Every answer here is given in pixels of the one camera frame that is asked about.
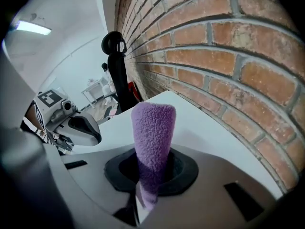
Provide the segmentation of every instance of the white table surface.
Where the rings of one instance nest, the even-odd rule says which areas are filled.
[[[229,131],[173,92],[163,92],[147,102],[171,104],[177,118],[172,143],[222,157],[263,184],[278,199],[282,196],[264,166]],[[102,141],[96,146],[74,146],[73,154],[91,153],[134,143],[129,109],[99,125]]]

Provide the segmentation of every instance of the ceiling light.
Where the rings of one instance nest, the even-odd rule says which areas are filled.
[[[44,26],[33,24],[26,21],[19,21],[19,24],[17,25],[17,30],[31,31],[42,35],[49,35],[49,33],[52,31],[51,29],[46,28]]]

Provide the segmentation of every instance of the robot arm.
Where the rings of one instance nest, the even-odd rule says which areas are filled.
[[[102,140],[94,118],[54,89],[35,98],[35,109],[41,126],[57,147],[70,151],[74,145],[95,146]]]

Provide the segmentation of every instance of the brick wall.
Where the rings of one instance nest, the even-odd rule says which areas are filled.
[[[117,17],[144,99],[176,92],[236,136],[282,191],[296,185],[305,54],[276,0],[121,0]]]

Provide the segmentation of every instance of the purple sock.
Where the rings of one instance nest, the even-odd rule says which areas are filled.
[[[147,209],[153,209],[163,182],[176,110],[171,105],[138,103],[132,110],[134,147],[138,157],[140,191]]]

